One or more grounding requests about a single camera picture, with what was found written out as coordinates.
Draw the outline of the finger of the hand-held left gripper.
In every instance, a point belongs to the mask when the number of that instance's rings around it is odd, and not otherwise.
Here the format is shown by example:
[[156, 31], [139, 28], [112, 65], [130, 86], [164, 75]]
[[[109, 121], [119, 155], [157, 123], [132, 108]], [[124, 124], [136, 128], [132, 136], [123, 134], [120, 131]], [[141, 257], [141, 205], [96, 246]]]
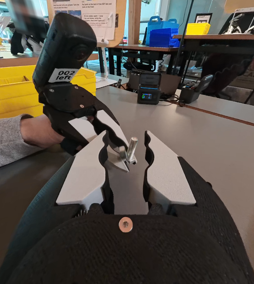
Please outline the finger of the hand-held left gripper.
[[120, 127], [104, 110], [92, 110], [93, 127], [97, 134], [106, 130], [108, 132], [109, 146], [117, 153], [120, 149], [128, 150], [129, 143]]
[[[69, 123], [90, 143], [98, 135], [94, 130], [94, 126], [87, 118], [76, 118]], [[119, 153], [114, 151], [110, 145], [107, 147], [108, 160], [105, 162], [108, 169], [116, 168], [123, 172], [128, 173], [129, 168], [126, 163], [121, 159]]]

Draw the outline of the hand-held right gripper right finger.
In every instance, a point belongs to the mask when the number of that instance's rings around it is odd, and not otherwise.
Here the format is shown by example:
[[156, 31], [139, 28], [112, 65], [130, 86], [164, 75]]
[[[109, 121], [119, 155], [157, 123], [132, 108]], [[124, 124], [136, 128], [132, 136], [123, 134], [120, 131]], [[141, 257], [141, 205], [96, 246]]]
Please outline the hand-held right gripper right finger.
[[196, 205], [178, 155], [149, 130], [144, 134], [145, 160], [144, 200], [149, 208], [160, 204], [168, 213], [172, 205]]

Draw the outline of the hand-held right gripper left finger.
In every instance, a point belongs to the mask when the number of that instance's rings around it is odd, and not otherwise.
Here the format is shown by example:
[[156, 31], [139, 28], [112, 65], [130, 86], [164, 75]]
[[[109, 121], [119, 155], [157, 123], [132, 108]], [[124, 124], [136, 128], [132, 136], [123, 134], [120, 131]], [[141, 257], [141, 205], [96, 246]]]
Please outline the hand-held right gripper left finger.
[[114, 214], [113, 192], [108, 171], [108, 131], [104, 130], [74, 158], [71, 168], [57, 197], [58, 205], [79, 204], [88, 210], [94, 203], [102, 206], [104, 213]]

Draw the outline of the steel hex bolt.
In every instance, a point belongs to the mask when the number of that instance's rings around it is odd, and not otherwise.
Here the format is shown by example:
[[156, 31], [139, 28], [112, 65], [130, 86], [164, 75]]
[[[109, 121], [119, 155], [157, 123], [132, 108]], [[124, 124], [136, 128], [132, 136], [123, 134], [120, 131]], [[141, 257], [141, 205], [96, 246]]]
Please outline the steel hex bolt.
[[119, 157], [123, 162], [135, 165], [137, 159], [135, 157], [135, 149], [138, 144], [137, 137], [131, 137], [128, 149], [126, 150], [124, 146], [119, 147]]

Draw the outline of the person's left forearm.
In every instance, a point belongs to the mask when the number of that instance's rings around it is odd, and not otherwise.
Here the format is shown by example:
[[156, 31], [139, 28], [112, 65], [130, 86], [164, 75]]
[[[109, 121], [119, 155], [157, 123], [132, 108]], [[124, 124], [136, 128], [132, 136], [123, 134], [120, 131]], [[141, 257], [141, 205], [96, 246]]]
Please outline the person's left forearm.
[[29, 114], [0, 119], [0, 167], [8, 165], [33, 153], [43, 150], [24, 142], [20, 122], [22, 119], [33, 118]]

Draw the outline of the person's left hand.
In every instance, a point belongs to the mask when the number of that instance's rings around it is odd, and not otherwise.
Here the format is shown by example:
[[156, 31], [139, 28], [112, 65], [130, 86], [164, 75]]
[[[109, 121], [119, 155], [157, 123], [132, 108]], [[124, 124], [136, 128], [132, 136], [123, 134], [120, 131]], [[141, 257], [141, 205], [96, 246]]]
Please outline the person's left hand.
[[55, 132], [46, 115], [24, 118], [20, 121], [20, 133], [26, 144], [42, 149], [60, 144], [64, 137]]

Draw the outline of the black white gripper pair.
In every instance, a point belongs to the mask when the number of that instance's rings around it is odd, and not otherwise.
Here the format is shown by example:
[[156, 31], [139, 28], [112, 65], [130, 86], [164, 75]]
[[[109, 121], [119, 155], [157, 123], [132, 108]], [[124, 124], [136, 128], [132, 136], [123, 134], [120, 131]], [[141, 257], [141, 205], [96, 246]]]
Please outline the black white gripper pair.
[[219, 34], [254, 35], [254, 12], [231, 14]]
[[11, 38], [11, 54], [23, 54], [27, 49], [29, 49], [34, 54], [39, 55], [43, 47], [44, 41], [44, 38], [38, 39], [31, 35], [21, 34], [15, 30]]

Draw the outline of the black device with colour screen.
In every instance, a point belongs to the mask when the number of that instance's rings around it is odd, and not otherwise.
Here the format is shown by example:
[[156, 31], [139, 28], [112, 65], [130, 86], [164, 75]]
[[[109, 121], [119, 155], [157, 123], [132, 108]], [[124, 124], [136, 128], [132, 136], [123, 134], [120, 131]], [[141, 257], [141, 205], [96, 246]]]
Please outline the black device with colour screen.
[[157, 105], [161, 97], [161, 74], [157, 72], [139, 75], [139, 86], [137, 91], [137, 103], [145, 105]]

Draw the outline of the wooden top table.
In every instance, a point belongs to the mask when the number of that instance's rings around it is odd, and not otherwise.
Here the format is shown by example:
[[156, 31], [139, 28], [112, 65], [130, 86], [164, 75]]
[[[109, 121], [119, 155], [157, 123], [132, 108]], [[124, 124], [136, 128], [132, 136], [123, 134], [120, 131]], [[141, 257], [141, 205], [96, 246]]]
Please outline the wooden top table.
[[[180, 39], [173, 75], [182, 76], [186, 60], [191, 58], [191, 52], [202, 52], [203, 55], [213, 53], [254, 55], [254, 35], [245, 34], [218, 34], [218, 35], [175, 35]], [[213, 96], [232, 100], [231, 97], [220, 91]]]
[[0, 68], [36, 65], [38, 57], [0, 59]]
[[109, 73], [115, 74], [114, 56], [117, 56], [116, 72], [117, 76], [121, 75], [121, 58], [127, 57], [132, 59], [146, 59], [160, 61], [164, 55], [171, 55], [170, 62], [167, 67], [167, 74], [173, 72], [174, 58], [178, 52], [178, 48], [170, 47], [150, 47], [147, 45], [135, 45], [135, 44], [120, 44], [115, 47], [108, 48], [109, 55]]

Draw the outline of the dark brown box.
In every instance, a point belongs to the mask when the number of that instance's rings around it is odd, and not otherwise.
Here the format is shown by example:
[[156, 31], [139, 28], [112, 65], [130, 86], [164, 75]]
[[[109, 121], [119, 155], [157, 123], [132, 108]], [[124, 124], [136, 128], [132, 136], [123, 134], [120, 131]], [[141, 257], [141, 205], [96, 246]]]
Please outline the dark brown box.
[[140, 69], [132, 69], [130, 71], [127, 88], [138, 90], [139, 85], [141, 84], [143, 87], [159, 87], [162, 93], [174, 95], [180, 81], [180, 76], [158, 72], [149, 72]]

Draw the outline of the large yellow plastic bin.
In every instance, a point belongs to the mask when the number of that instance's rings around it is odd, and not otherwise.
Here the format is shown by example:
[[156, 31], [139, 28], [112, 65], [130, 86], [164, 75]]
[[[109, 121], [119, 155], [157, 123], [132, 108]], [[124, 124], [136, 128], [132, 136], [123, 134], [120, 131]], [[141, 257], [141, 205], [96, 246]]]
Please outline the large yellow plastic bin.
[[32, 82], [36, 65], [0, 68], [0, 118], [43, 114], [43, 104]]

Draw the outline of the small yellow plastic bin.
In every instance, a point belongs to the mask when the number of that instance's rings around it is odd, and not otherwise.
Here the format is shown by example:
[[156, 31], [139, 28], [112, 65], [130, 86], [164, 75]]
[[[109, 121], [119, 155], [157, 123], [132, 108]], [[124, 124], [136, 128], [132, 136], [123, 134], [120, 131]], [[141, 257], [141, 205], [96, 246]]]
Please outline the small yellow plastic bin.
[[188, 23], [186, 35], [207, 35], [210, 29], [209, 23]]

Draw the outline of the black framed sign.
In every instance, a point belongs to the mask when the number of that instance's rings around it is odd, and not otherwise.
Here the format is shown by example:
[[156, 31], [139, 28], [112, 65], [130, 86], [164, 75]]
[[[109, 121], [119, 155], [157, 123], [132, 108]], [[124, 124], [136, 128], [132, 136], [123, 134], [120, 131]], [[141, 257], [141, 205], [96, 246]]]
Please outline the black framed sign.
[[210, 23], [211, 17], [213, 13], [207, 12], [207, 13], [196, 13], [195, 21], [194, 23]]

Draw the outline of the blue handled tote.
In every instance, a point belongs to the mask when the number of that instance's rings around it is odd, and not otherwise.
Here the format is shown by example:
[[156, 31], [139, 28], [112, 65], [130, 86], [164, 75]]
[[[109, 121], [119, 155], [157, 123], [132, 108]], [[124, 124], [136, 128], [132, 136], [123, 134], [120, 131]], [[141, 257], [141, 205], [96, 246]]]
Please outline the blue handled tote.
[[165, 28], [179, 28], [179, 24], [176, 19], [169, 19], [168, 21], [161, 20], [159, 16], [152, 16], [147, 24], [146, 32], [146, 45], [149, 45], [151, 30], [165, 29]]

